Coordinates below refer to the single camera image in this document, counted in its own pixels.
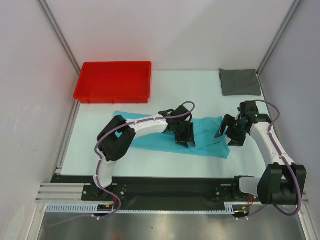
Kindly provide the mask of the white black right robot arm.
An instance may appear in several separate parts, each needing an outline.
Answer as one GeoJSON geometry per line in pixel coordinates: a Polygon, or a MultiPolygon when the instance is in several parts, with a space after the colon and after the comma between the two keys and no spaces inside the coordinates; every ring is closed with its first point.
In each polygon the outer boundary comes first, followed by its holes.
{"type": "Polygon", "coordinates": [[[228,146],[242,147],[251,137],[265,162],[266,169],[259,178],[239,176],[230,188],[231,196],[242,201],[255,196],[263,205],[289,205],[299,207],[307,177],[307,170],[296,164],[286,153],[274,130],[274,121],[268,114],[260,113],[256,100],[241,102],[238,115],[226,114],[216,133],[216,138],[226,135],[228,146]]]}

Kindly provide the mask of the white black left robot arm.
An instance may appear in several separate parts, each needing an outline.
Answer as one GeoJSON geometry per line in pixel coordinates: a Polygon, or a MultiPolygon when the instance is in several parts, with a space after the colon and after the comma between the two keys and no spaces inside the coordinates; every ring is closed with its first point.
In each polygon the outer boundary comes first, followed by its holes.
{"type": "Polygon", "coordinates": [[[99,160],[93,176],[93,194],[100,200],[110,196],[109,186],[112,184],[117,162],[126,155],[137,138],[172,133],[177,145],[185,148],[195,147],[193,109],[195,105],[188,110],[181,104],[177,109],[163,110],[144,118],[126,119],[122,115],[114,116],[98,135],[94,147],[99,160]]]}

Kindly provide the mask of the light blue t-shirt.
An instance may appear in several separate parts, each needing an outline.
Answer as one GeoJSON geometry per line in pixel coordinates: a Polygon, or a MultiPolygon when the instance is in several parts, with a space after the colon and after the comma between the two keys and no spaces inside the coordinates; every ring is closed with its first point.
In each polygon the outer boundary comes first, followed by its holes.
{"type": "Polygon", "coordinates": [[[226,143],[226,138],[216,138],[223,118],[219,117],[205,117],[193,118],[193,136],[195,145],[191,143],[185,147],[177,144],[175,134],[167,131],[169,121],[162,119],[159,114],[141,115],[128,112],[115,112],[115,116],[122,116],[127,123],[122,123],[123,127],[117,130],[117,136],[125,129],[130,129],[135,133],[134,139],[131,143],[132,148],[168,152],[185,155],[195,155],[204,157],[216,157],[227,159],[230,153],[229,147],[226,143]]]}

